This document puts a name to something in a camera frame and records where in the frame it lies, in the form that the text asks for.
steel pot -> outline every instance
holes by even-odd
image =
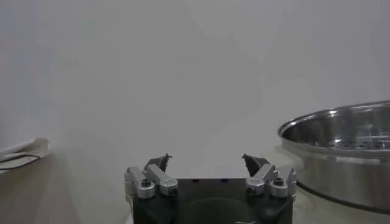
[[[302,159],[302,188],[357,208],[390,214],[390,101],[319,111],[278,130]]]

